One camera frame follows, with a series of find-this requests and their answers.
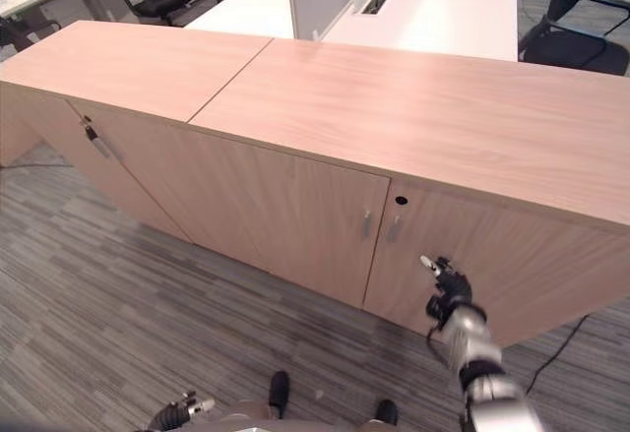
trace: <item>foot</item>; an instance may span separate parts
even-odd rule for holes
[[[284,411],[288,404],[288,388],[288,374],[285,371],[277,371],[269,388],[269,405],[278,410],[278,419],[284,417]]]
[[[376,408],[376,420],[385,422],[386,424],[396,425],[398,424],[398,407],[392,400],[382,400],[378,403]]]

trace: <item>wooden cabinet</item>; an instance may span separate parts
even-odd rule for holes
[[[12,111],[0,85],[0,165],[8,166],[41,141],[39,134]]]
[[[502,344],[599,309],[630,289],[627,231],[393,181],[364,308],[423,334],[433,324],[424,308],[434,281],[421,254],[448,257],[467,275]]]
[[[79,114],[67,101],[7,85],[3,108],[28,122],[125,213],[140,222],[187,239],[173,220],[113,154],[105,157],[88,140]]]
[[[193,242],[359,307],[389,178],[75,102]]]

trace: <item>wooden countertop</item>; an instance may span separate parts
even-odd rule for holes
[[[630,80],[275,39],[190,122],[630,225]]]
[[[4,62],[0,80],[185,122],[269,41],[78,21]]]
[[[79,22],[6,61],[0,81],[630,226],[627,78]]]

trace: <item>cabinet handle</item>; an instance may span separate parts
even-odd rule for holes
[[[113,156],[118,161],[122,161],[122,158],[118,152],[115,152],[113,148],[107,144],[107,142],[96,133],[96,130],[90,124],[84,124],[84,129],[86,131],[86,137],[88,140],[92,142],[92,145],[98,150],[100,154],[102,154],[105,158],[109,158]]]
[[[401,220],[402,218],[400,216],[394,217],[394,223],[392,223],[392,226],[387,232],[387,237],[385,237],[389,243],[394,243],[398,238],[398,233],[401,231]]]
[[[370,235],[370,225],[372,224],[372,212],[365,211],[363,216],[363,240]]]

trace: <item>black cable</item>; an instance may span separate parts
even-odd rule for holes
[[[41,164],[41,163],[29,163],[29,164],[14,164],[12,166],[0,166],[0,171],[3,169],[16,169],[16,168],[74,168],[71,164]]]
[[[564,350],[564,348],[569,344],[569,341],[571,341],[573,336],[578,333],[578,331],[582,327],[582,324],[584,324],[584,321],[586,321],[589,318],[590,315],[591,314],[587,314],[582,319],[580,319],[580,322],[578,322],[578,324],[573,328],[573,331],[571,331],[571,334],[569,334],[569,336],[566,338],[566,340],[560,345],[560,348],[558,348],[558,350],[551,356],[551,358],[549,358],[547,361],[545,361],[542,364],[542,366],[540,366],[540,368],[538,368],[535,371],[534,377],[532,378],[532,381],[530,382],[530,385],[528,386],[528,388],[525,391],[526,395],[528,395],[530,393],[530,391],[532,390],[532,388],[534,387],[534,384],[536,383],[536,379],[538,378],[538,375],[542,372],[542,370],[544,370],[547,366],[549,366],[553,362],[553,360],[555,360],[560,355],[560,353],[562,353],[562,350]]]
[[[426,346],[428,347],[429,351],[433,354],[435,359],[448,368],[449,362],[446,360],[446,358],[444,358],[444,355],[442,355],[437,350],[437,348],[433,346],[433,343],[431,342],[431,339],[433,338],[433,334],[435,334],[436,331],[437,331],[437,326],[433,326],[431,329],[429,329],[429,333],[426,335]]]

